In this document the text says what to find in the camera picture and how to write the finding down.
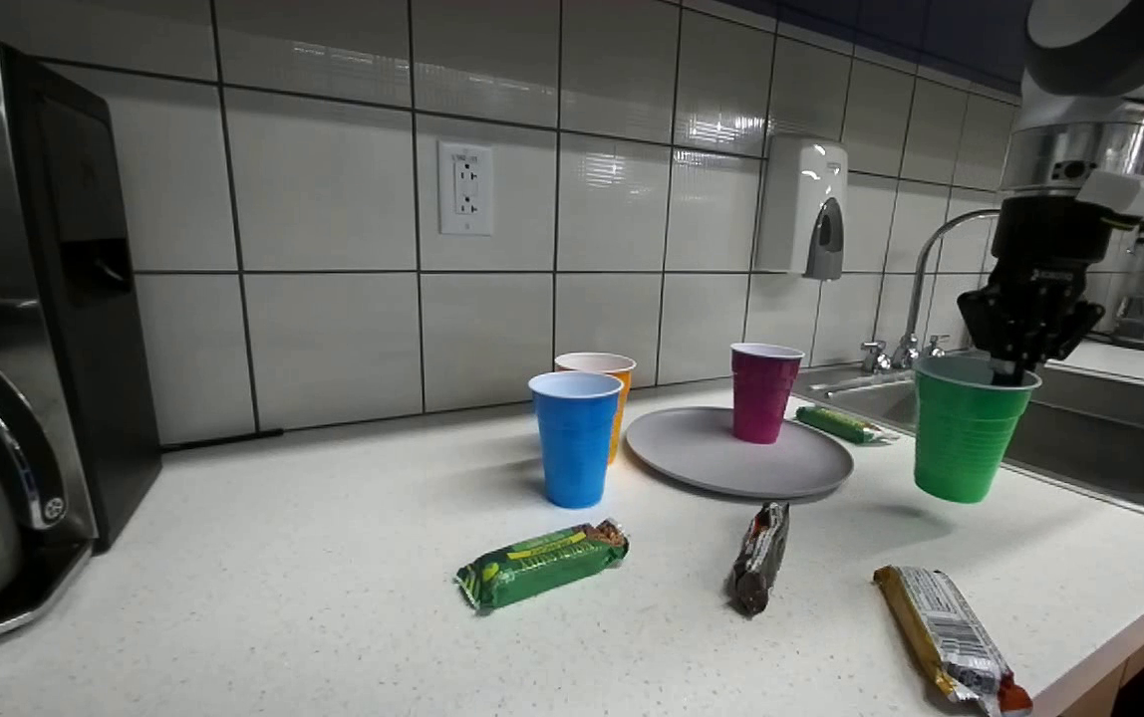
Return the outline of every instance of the faucet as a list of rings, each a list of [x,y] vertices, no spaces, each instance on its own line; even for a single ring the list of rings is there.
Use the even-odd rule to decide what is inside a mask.
[[[952,219],[946,219],[946,221],[928,235],[928,243],[920,245],[920,257],[917,257],[912,308],[909,308],[909,316],[904,316],[904,332],[900,332],[900,338],[896,338],[896,346],[894,346],[891,354],[885,354],[885,342],[880,342],[880,338],[863,342],[863,351],[865,351],[863,375],[912,371],[912,366],[920,362],[920,354],[926,354],[926,359],[941,359],[941,354],[946,354],[946,351],[941,351],[941,338],[946,338],[946,334],[928,334],[926,351],[920,351],[920,342],[917,342],[928,254],[933,254],[933,245],[937,245],[952,228],[961,228],[961,221],[968,221],[968,219],[976,219],[976,216],[1002,216],[1002,205],[980,205],[980,212],[952,216]]]

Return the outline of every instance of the countertop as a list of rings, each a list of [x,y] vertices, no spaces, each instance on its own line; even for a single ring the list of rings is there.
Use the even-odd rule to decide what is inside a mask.
[[[1144,375],[1144,351],[1090,346]],[[635,393],[629,418],[727,406],[727,381]],[[313,431],[173,452],[121,547],[0,640],[0,714],[937,714],[877,567],[956,577],[1035,693],[1144,613],[1144,516],[1002,468],[948,507],[912,443],[853,450],[845,488],[794,509],[774,604],[722,581],[754,513],[613,463],[598,509],[537,493],[534,418]],[[596,581],[475,617],[452,572],[484,548],[613,516],[635,555]]]

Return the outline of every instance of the sink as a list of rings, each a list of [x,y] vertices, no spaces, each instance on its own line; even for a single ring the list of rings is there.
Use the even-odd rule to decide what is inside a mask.
[[[1039,371],[1039,377],[1003,463],[1144,513],[1144,381],[1079,371]],[[912,431],[917,418],[909,375],[865,377],[853,366],[816,366],[798,393],[896,431]]]

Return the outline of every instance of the pink cup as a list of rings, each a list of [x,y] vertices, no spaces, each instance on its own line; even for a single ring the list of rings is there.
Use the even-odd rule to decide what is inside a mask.
[[[734,435],[779,443],[787,398],[803,375],[803,351],[782,342],[731,342],[734,351]]]

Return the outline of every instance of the appliance handle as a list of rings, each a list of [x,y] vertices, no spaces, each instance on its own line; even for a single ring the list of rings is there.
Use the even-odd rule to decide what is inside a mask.
[[[0,476],[15,516],[27,529],[65,521],[65,480],[56,450],[27,398],[0,375]]]

